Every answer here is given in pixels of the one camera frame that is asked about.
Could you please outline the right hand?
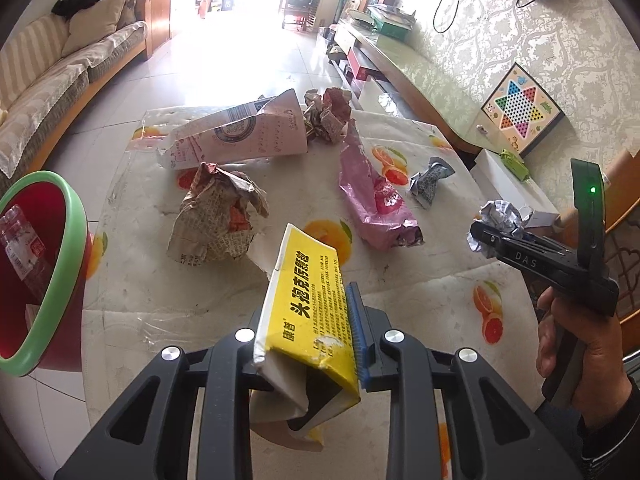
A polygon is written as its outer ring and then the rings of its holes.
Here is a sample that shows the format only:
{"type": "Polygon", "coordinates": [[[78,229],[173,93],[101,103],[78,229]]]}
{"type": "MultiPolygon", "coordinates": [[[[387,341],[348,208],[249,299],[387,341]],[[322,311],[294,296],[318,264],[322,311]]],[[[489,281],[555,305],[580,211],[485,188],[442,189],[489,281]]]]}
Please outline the right hand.
{"type": "Polygon", "coordinates": [[[540,295],[537,307],[546,312],[538,325],[539,375],[546,378],[555,368],[556,329],[561,326],[585,344],[582,379],[573,394],[573,408],[589,429],[612,422],[632,390],[624,370],[620,322],[615,316],[600,316],[574,304],[551,287],[540,295]]]}

